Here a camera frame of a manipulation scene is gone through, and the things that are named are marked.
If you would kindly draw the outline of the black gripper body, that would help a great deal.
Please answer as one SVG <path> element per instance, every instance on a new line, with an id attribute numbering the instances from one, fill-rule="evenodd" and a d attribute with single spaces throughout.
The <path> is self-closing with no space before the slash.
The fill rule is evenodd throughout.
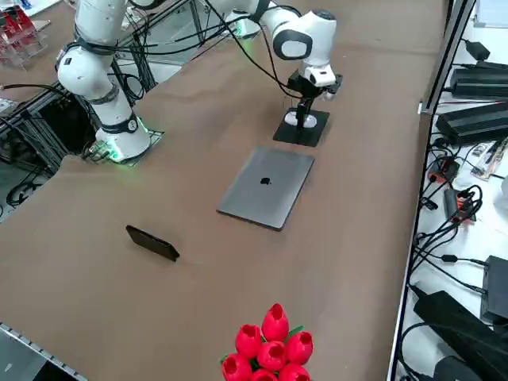
<path id="1" fill-rule="evenodd" d="M 326 87 L 316 87 L 308 79 L 303 78 L 298 71 L 295 71 L 287 80 L 290 90 L 297 91 L 301 99 L 315 99 L 323 96 L 325 99 L 332 99 L 338 92 L 343 81 L 342 75 L 336 75 L 335 83 Z"/>

